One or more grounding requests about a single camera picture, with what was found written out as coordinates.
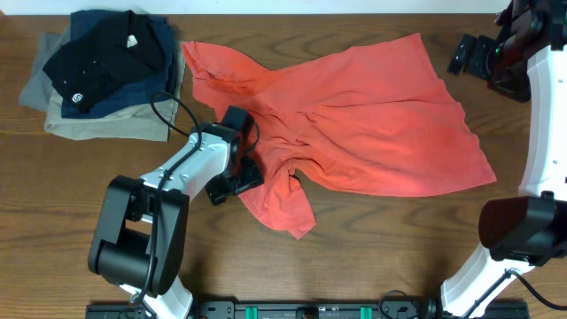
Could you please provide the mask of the red soccer t-shirt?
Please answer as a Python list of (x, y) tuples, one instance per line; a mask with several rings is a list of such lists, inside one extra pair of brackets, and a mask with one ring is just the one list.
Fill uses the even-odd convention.
[(279, 70), (212, 43), (186, 42), (183, 55), (198, 102), (218, 118), (243, 108), (258, 124), (249, 140), (264, 182), (241, 199), (272, 230), (301, 238), (316, 224), (299, 174), (381, 197), (438, 196), (496, 179), (418, 34)]

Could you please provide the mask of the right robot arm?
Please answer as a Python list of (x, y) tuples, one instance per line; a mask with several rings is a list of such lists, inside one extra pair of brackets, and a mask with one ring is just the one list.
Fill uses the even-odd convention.
[(477, 248), (422, 318), (526, 318), (525, 303), (497, 296), (566, 255), (566, 0), (513, 0), (495, 23), (494, 39), (463, 35), (447, 70), (530, 103), (524, 175), (517, 196), (484, 205)]

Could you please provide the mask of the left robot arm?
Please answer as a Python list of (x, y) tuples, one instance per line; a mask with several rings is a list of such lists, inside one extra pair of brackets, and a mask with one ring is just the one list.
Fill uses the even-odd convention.
[(89, 252), (89, 270), (130, 295), (127, 305), (93, 304), (88, 318), (189, 318), (194, 298), (179, 270), (190, 202), (205, 191), (215, 206), (262, 185), (246, 143), (257, 123), (198, 127), (154, 171), (109, 184)]

